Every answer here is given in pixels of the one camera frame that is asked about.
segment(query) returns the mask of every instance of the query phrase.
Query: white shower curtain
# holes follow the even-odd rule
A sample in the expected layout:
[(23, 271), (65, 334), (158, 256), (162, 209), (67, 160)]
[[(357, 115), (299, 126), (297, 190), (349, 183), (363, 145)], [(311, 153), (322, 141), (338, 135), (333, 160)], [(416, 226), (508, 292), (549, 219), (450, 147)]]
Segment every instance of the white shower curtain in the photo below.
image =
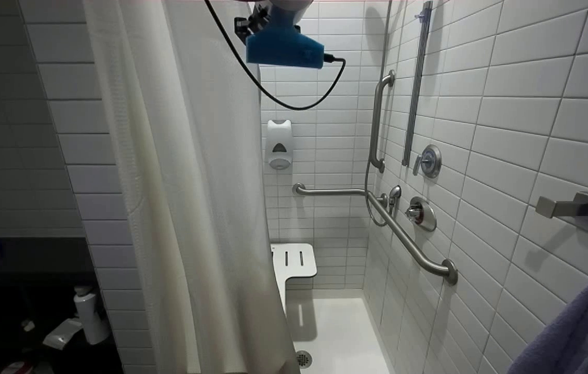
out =
[[(245, 14), (214, 6), (228, 28)], [(158, 371), (299, 371), (271, 266), (257, 92), (201, 0), (85, 0), (85, 14)]]

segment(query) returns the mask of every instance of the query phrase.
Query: dark countertop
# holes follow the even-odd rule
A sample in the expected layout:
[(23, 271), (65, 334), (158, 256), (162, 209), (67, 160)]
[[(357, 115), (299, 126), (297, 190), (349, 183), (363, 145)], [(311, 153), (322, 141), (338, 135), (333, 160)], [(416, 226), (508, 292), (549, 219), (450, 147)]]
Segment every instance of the dark countertop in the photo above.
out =
[(81, 236), (0, 239), (0, 286), (93, 283), (93, 266)]

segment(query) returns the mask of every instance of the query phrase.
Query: grab bar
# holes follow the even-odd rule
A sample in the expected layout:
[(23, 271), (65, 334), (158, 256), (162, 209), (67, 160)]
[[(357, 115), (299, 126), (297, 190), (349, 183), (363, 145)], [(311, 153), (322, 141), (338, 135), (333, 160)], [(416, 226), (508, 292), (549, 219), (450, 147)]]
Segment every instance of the grab bar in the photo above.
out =
[(414, 92), (411, 92), (411, 103), (409, 103), (409, 122), (407, 122), (407, 128), (405, 128), (405, 143), (403, 143), (403, 160), (401, 160), (403, 166), (411, 164), (427, 39), (431, 38), (433, 1), (422, 4), (422, 12), (418, 14), (418, 19), (422, 22), (422, 31), (420, 31), (420, 41), (418, 41), (418, 60), (416, 60), (416, 76), (414, 76)]
[(394, 82), (394, 73), (389, 71), (389, 76), (376, 82), (376, 92), (374, 92), (374, 111), (372, 111), (372, 139), (370, 139), (370, 161), (374, 164), (374, 168), (379, 168), (381, 172), (385, 171), (385, 161), (382, 157), (376, 155), (379, 151), (379, 139), (381, 139), (381, 109), (382, 109), (382, 92), (387, 85)]
[(403, 247), (411, 253), (411, 257), (428, 271), (442, 275), (448, 285), (458, 285), (459, 271), (450, 264), (450, 260), (442, 260), (440, 264), (428, 260), (416, 241), (396, 225), (396, 219), (379, 203), (374, 193), (362, 189), (308, 189), (305, 184), (293, 184), (293, 190), (299, 194), (366, 194), (368, 202), (376, 207), (376, 212), (385, 217), (385, 221), (393, 229), (394, 236), (403, 242)]

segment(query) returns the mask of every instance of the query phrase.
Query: bathroom wall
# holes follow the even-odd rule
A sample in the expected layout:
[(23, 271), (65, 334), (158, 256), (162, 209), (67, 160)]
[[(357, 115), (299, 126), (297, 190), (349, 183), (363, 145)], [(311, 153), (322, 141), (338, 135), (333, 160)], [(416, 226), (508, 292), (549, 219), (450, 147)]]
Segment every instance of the bathroom wall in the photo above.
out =
[(84, 1), (21, 0), (21, 7), (122, 368), (156, 371)]
[(81, 236), (17, 0), (0, 1), (0, 236)]
[(366, 299), (393, 371), (508, 371), (588, 285), (588, 226), (542, 217), (541, 194), (588, 190), (588, 0), (435, 1), (416, 153), (442, 150), (439, 178), (400, 166), (422, 1), (403, 14), (381, 189), (405, 184), (439, 213), (400, 221), (459, 285), (427, 273), (370, 229)]
[[(272, 241), (308, 241), (315, 247), (315, 289), (362, 289), (366, 267), (366, 212), (362, 197), (295, 197), (293, 183), (308, 187), (362, 187), (368, 153), (374, 86), (381, 71), (387, 1), (313, 1), (301, 21), (305, 34), (327, 52), (347, 58), (333, 96), (313, 109), (293, 111), (268, 97), (271, 119), (293, 121), (293, 166), (272, 171), (263, 164), (268, 229)], [(291, 103), (309, 103), (333, 82), (338, 61), (313, 68), (262, 66), (263, 85)]]

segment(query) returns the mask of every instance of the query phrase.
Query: shower floor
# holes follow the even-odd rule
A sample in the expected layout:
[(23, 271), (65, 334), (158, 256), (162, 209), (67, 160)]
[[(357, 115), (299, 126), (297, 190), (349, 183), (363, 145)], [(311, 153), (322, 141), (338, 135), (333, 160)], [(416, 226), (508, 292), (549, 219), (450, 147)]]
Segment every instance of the shower floor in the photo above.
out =
[(368, 310), (359, 295), (289, 292), (295, 350), (311, 353), (303, 374), (389, 374)]

